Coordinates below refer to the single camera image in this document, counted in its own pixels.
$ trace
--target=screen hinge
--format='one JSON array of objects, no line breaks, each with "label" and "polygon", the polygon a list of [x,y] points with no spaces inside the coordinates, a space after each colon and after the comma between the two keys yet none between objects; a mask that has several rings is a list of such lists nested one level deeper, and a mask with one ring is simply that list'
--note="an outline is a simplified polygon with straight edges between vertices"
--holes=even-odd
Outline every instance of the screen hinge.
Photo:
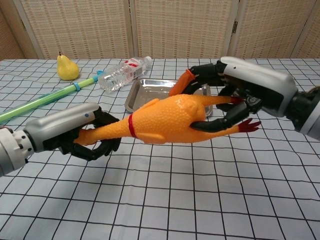
[{"label": "screen hinge", "polygon": [[233,27],[232,27],[232,33],[233,33],[233,34],[236,33],[236,31],[237,31],[237,26],[238,26],[238,22],[237,22],[237,21],[234,21]]},{"label": "screen hinge", "polygon": [[24,30],[27,30],[24,21],[22,21],[22,19],[20,19],[20,20],[21,20],[21,23],[22,23]]}]

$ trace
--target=stainless steel tray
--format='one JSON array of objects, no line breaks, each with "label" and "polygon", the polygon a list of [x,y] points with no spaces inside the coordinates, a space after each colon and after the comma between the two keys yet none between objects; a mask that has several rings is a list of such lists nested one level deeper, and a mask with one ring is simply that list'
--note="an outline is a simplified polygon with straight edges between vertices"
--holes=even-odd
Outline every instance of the stainless steel tray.
[{"label": "stainless steel tray", "polygon": [[[172,79],[150,79],[141,78],[134,80],[128,97],[125,101],[125,109],[133,113],[152,99],[165,99],[168,97],[170,89],[175,85],[177,80]],[[211,95],[210,87],[204,86],[198,89],[194,94]],[[213,107],[205,108],[206,116],[212,114]]]}]

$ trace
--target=black robotic finger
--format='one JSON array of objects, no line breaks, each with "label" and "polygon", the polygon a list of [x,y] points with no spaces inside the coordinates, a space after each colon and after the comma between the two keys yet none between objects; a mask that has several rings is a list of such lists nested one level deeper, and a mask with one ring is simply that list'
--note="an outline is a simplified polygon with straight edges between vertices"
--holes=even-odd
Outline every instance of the black robotic finger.
[{"label": "black robotic finger", "polygon": [[71,143],[69,141],[62,142],[60,151],[62,154],[71,154],[77,158],[84,159],[87,161],[97,160],[103,155],[107,156],[113,150],[113,142],[109,140],[101,141],[101,144],[95,149],[89,149],[77,143]]},{"label": "black robotic finger", "polygon": [[257,113],[261,105],[262,101],[260,99],[248,97],[245,101],[229,110],[225,117],[213,121],[196,121],[190,127],[207,133],[220,132],[246,119],[251,113]]},{"label": "black robotic finger", "polygon": [[[227,85],[219,92],[218,95],[219,96],[233,96],[235,91],[236,91],[235,87]],[[229,112],[235,106],[236,106],[236,104],[233,104],[233,103],[222,103],[222,104],[217,104],[216,108],[220,109],[223,112]]]},{"label": "black robotic finger", "polygon": [[[94,115],[95,115],[95,120],[93,121],[93,125],[95,128],[113,124],[119,121],[118,118],[112,116],[111,114],[105,111],[102,111],[101,108],[99,108],[99,110],[96,111]],[[106,141],[111,145],[111,150],[106,152],[105,156],[109,155],[111,151],[116,152],[118,150],[120,146],[121,138],[108,139]]]},{"label": "black robotic finger", "polygon": [[221,74],[225,67],[226,65],[220,61],[218,61],[217,64],[208,63],[192,66],[189,71],[195,75],[195,79],[184,88],[182,94],[194,94],[204,85],[211,87],[223,87],[225,83],[222,81],[224,77]]}]

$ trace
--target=red rubber band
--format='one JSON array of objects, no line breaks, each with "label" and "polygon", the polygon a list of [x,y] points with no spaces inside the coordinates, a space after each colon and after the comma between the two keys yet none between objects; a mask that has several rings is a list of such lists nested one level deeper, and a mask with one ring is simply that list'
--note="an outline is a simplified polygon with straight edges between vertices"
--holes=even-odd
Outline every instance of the red rubber band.
[{"label": "red rubber band", "polygon": [[244,100],[241,97],[238,96],[232,96],[231,97],[231,103],[232,104],[240,104],[242,103]]},{"label": "red rubber band", "polygon": [[129,116],[128,123],[129,123],[129,130],[130,130],[131,136],[136,138],[137,135],[135,133],[134,124],[132,121],[132,114]]}]

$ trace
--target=yellow pear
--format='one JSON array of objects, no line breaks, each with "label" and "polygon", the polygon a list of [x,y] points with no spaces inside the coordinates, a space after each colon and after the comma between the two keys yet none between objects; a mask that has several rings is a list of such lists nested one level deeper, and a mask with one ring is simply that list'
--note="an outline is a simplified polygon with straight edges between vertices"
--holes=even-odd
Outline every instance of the yellow pear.
[{"label": "yellow pear", "polygon": [[58,76],[65,81],[71,81],[79,76],[79,67],[61,52],[56,58]]}]

